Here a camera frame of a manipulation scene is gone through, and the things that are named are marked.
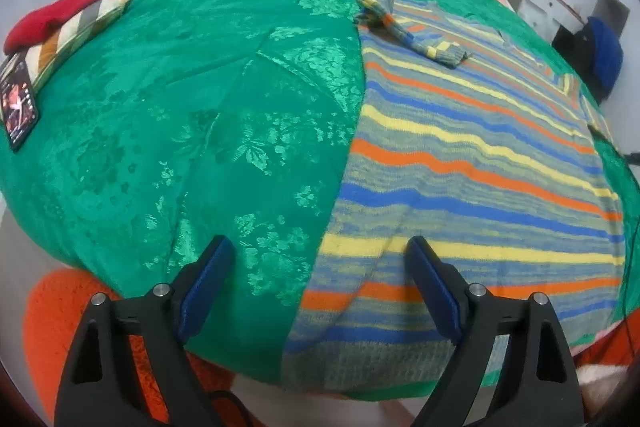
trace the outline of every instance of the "blue gripper pad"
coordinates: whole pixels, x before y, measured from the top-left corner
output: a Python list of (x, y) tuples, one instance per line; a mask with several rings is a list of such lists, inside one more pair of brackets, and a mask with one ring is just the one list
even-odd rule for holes
[(231, 268), (234, 252), (231, 241), (225, 237), (182, 300), (177, 334), (183, 344), (200, 333)]
[(405, 255), (409, 275), (414, 278), (438, 333), (454, 344), (459, 343), (462, 338), (462, 325), (458, 302), (415, 239), (409, 240)]

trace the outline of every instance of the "metal screw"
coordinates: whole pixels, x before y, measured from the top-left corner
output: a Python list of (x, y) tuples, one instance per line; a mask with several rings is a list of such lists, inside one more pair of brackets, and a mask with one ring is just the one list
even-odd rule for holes
[(486, 294), (486, 288), (477, 282), (469, 285), (469, 291), (471, 295), (475, 295), (476, 297), (482, 297)]
[(91, 304), (94, 306), (100, 306), (103, 302), (107, 300), (107, 295), (104, 293), (96, 293), (91, 297)]
[(154, 286), (154, 295), (156, 297), (164, 297), (171, 291), (171, 286), (169, 286), (166, 282), (161, 282)]
[(533, 300), (538, 304), (540, 304), (541, 306), (544, 306), (546, 303), (549, 302), (549, 297), (547, 297), (542, 292), (535, 292), (533, 294)]

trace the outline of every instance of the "white cabinet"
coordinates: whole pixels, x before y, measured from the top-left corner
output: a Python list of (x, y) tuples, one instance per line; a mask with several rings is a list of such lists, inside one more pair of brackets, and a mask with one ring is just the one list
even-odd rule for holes
[(584, 25), (559, 0), (522, 0), (518, 15), (550, 44), (560, 25), (571, 33), (580, 31)]

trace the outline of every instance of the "yellow stripe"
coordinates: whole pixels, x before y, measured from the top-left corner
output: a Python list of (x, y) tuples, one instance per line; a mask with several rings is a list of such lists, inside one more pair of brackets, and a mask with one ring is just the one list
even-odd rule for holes
[(426, 125), (409, 120), (391, 118), (382, 114), (375, 107), (369, 104), (362, 105), (362, 109), (360, 110), (360, 117), (363, 116), (366, 118), (370, 118), (371, 120), (380, 124), (382, 127), (386, 127), (387, 129), (410, 132), (412, 134), (426, 134), (434, 136), (439, 140), (447, 143), (471, 143), (489, 156), (501, 156), (503, 158), (508, 158), (514, 163), (527, 166), (534, 171), (545, 174), (549, 178), (559, 183), (571, 185), (572, 187), (584, 188), (585, 190), (588, 190), (589, 192), (592, 192), (593, 194), (601, 198), (611, 198), (615, 201), (617, 201), (618, 199), (618, 195), (614, 192), (611, 192), (608, 188), (597, 188), (585, 180), (575, 178), (574, 176), (570, 176), (568, 174), (562, 174), (562, 172), (558, 172), (552, 168), (549, 168), (548, 166), (534, 160), (533, 158), (529, 158), (528, 156), (513, 152), (508, 147), (504, 147), (502, 145), (489, 145), (475, 134), (454, 134), (440, 129), (439, 127), (436, 127), (434, 125)]
[(571, 75), (565, 73), (562, 76), (562, 92), (565, 94), (569, 94), (569, 89), (571, 87)]
[(513, 100), (511, 97), (505, 95), (503, 92), (494, 91), (493, 89), (488, 89), (487, 87), (478, 86), (477, 84), (473, 84), (468, 80), (465, 80), (464, 78), (460, 78), (459, 76), (453, 76), (452, 74), (444, 73), (443, 71), (434, 70), (433, 68), (427, 68), (426, 66), (421, 66), (420, 64), (412, 64), (410, 62), (404, 62), (402, 60), (396, 60), (394, 58), (387, 57), (386, 55), (380, 53), (376, 48), (371, 48), (371, 47), (363, 48), (362, 53), (363, 54), (371, 53), (373, 55), (377, 55), (378, 57), (382, 58), (382, 60), (384, 60), (387, 64), (391, 66), (396, 66), (398, 68), (404, 68), (405, 70), (419, 71), (420, 73), (426, 73), (432, 76), (437, 76), (438, 78), (442, 78), (443, 80), (448, 80), (449, 82), (453, 82), (454, 84), (458, 84), (459, 86), (465, 86), (465, 87), (468, 87), (469, 89), (473, 89), (474, 91), (488, 94), (489, 96), (492, 96), (494, 98), (498, 98), (499, 100), (504, 100), (505, 102), (508, 102), (511, 105), (514, 105), (519, 110), (525, 111), (529, 113), (531, 116), (534, 116), (539, 120), (545, 121), (551, 127), (558, 129), (558, 131), (564, 132), (569, 136), (577, 136), (587, 140), (587, 137), (584, 134), (581, 134), (576, 130), (569, 129), (564, 125), (560, 125), (559, 123), (555, 122), (548, 116), (538, 113), (537, 111), (534, 111), (531, 108), (525, 105), (522, 105), (520, 102)]
[(496, 68), (495, 66), (492, 66), (491, 64), (485, 62), (484, 60), (479, 60), (478, 58), (475, 58), (475, 57), (471, 57), (468, 60), (475, 62), (477, 64), (480, 64), (483, 68), (487, 68), (488, 70), (493, 70), (496, 73), (501, 74), (502, 76), (506, 76), (508, 79), (512, 80), (513, 82), (517, 82), (521, 86), (524, 86), (530, 91), (534, 92), (536, 95), (541, 96), (542, 98), (544, 98), (545, 100), (548, 100), (549, 102), (552, 102), (554, 105), (558, 105), (559, 107), (562, 107), (562, 109), (564, 109), (569, 115), (571, 115), (571, 117), (574, 118), (575, 121), (582, 120), (573, 111), (571, 111), (571, 109), (569, 109), (568, 107), (564, 107), (564, 105), (559, 104), (558, 100), (554, 100), (551, 97), (544, 94), (543, 92), (538, 91), (531, 84), (529, 84), (528, 82), (524, 82), (523, 80), (519, 79), (517, 76), (513, 76), (512, 74), (509, 74), (506, 71), (503, 71), (500, 68)]
[[(347, 237), (334, 233), (325, 233), (319, 253), (344, 257), (378, 257), (383, 251), (403, 253), (408, 237)], [(609, 253), (567, 253), (532, 248), (488, 247), (483, 245), (467, 245), (465, 243), (449, 243), (447, 241), (430, 241), (433, 251), (443, 259), (466, 259), (470, 261), (515, 261), (520, 263), (549, 264), (613, 264), (622, 266), (623, 255)]]
[(531, 62), (535, 62), (537, 65), (540, 65), (540, 63), (536, 60), (536, 57), (534, 57), (533, 55), (529, 55), (527, 52), (523, 51), (523, 50), (519, 50), (521, 55), (524, 55), (524, 57), (528, 58)]
[[(420, 8), (420, 7), (417, 7), (417, 6), (411, 6), (410, 4), (404, 4), (404, 3), (401, 3), (401, 2), (398, 2), (398, 1), (394, 2), (394, 6), (401, 6), (403, 8), (410, 8), (412, 10), (416, 10), (416, 11), (420, 11), (420, 12), (424, 12), (424, 13), (433, 13), (433, 10), (428, 10), (426, 8)], [(476, 28), (475, 26), (472, 26), (471, 24), (467, 24), (467, 23), (464, 23), (462, 21), (459, 21), (459, 20), (456, 20), (456, 19), (449, 19), (449, 18), (447, 18), (447, 21), (452, 23), (452, 24), (455, 24), (456, 26), (460, 26), (461, 28), (464, 28), (465, 30), (469, 30), (469, 31), (471, 31), (473, 33), (477, 33), (479, 35), (485, 36), (485, 37), (487, 37), (488, 39), (490, 39), (492, 41), (496, 41), (496, 42), (500, 42), (500, 43), (504, 42), (504, 39), (501, 36), (496, 35), (494, 33), (490, 33), (490, 32), (481, 30), (480, 28)]]
[[(456, 37), (460, 37), (462, 39), (467, 39), (467, 40), (473, 40), (473, 39), (469, 38), (469, 36), (464, 36), (464, 35), (461, 35), (459, 33), (453, 32), (448, 28), (444, 28), (442, 26), (438, 26), (433, 20), (430, 20), (430, 19), (429, 20), (413, 19), (411, 17), (404, 17), (404, 16), (395, 16), (395, 19), (398, 22), (414, 22), (414, 23), (417, 22), (417, 23), (424, 24), (424, 25), (427, 25), (427, 26), (433, 26), (437, 30), (446, 31), (447, 33), (450, 33), (451, 35), (454, 35)], [(549, 83), (549, 79), (545, 78), (542, 75), (540, 75), (536, 70), (531, 70), (530, 68), (527, 68), (525, 65), (521, 64), (520, 62), (517, 62), (516, 60), (513, 60), (509, 55), (504, 55), (504, 54), (500, 53), (498, 50), (494, 50), (493, 48), (485, 46), (484, 44), (482, 44), (482, 42), (474, 41), (474, 43), (476, 45), (480, 46), (481, 48), (484, 48), (484, 49), (488, 50), (489, 52), (498, 55), (498, 57), (504, 58), (504, 60), (506, 60), (507, 62), (510, 62), (511, 64), (515, 64), (517, 67), (522, 68), (523, 70), (525, 70), (528, 73), (532, 74), (538, 80), (544, 82), (547, 86), (549, 86), (550, 89), (556, 90), (557, 92), (562, 92), (560, 89), (558, 89), (558, 86), (555, 86), (554, 84)]]
[(584, 100), (582, 107), (585, 109), (589, 118), (588, 124), (599, 131), (609, 142), (611, 142), (615, 149), (618, 149), (613, 143), (613, 136), (609, 130), (607, 119), (604, 118), (603, 115), (597, 113), (588, 100)]
[(369, 9), (371, 9), (373, 7), (376, 7), (376, 6), (380, 6), (378, 1), (376, 1), (376, 0), (360, 0), (360, 3), (364, 4), (364, 6), (366, 6)]

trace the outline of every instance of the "orange rug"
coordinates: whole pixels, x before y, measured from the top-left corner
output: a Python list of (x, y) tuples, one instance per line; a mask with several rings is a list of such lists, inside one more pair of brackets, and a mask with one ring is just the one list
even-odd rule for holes
[[(119, 297), (89, 272), (63, 268), (48, 274), (31, 291), (23, 325), (24, 351), (33, 384), (44, 409), (53, 420), (56, 394), (66, 355), (82, 313), (91, 296), (104, 292)], [(168, 413), (153, 376), (141, 337), (130, 337), (142, 392), (151, 416), (168, 422)], [(204, 390), (229, 390), (234, 374), (199, 357), (188, 354), (191, 367)], [(214, 407), (229, 427), (244, 427), (238, 409), (226, 399), (217, 399)], [(256, 427), (262, 424), (254, 419)]]

